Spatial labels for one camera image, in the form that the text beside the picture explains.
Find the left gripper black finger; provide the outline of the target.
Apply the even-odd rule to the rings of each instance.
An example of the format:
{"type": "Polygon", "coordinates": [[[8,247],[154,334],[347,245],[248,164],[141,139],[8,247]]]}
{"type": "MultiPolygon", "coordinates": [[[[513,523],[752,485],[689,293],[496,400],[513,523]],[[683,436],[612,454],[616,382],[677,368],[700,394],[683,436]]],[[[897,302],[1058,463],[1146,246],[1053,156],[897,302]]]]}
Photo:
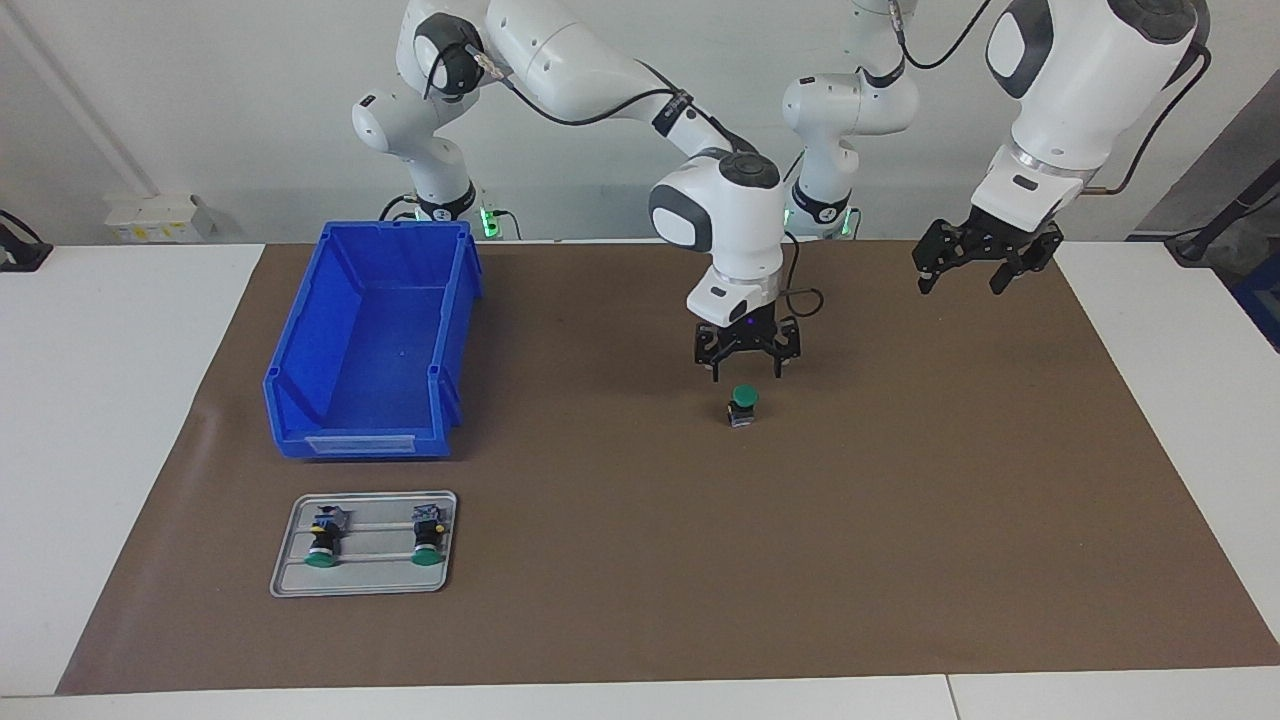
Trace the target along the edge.
{"type": "Polygon", "coordinates": [[[916,242],[911,260],[918,274],[916,287],[922,295],[931,293],[943,273],[963,265],[961,238],[961,228],[946,220],[934,220],[916,242]]]}
{"type": "Polygon", "coordinates": [[[1064,234],[1060,227],[1047,225],[1024,249],[1011,249],[989,279],[992,293],[1000,296],[1018,277],[1044,270],[1062,242],[1064,234]]]}

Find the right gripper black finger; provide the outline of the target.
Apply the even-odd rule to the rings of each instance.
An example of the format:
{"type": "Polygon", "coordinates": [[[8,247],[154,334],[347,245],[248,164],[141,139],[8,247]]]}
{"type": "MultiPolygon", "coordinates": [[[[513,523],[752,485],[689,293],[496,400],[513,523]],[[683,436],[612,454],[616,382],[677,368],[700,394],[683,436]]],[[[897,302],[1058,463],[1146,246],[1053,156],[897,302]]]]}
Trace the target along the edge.
{"type": "Polygon", "coordinates": [[[694,361],[710,373],[714,383],[721,382],[721,364],[730,346],[726,331],[718,325],[696,325],[694,331],[694,361]]]}
{"type": "Polygon", "coordinates": [[[771,357],[773,375],[781,379],[788,363],[803,352],[801,327],[797,318],[776,318],[762,336],[762,352],[771,357]]]}

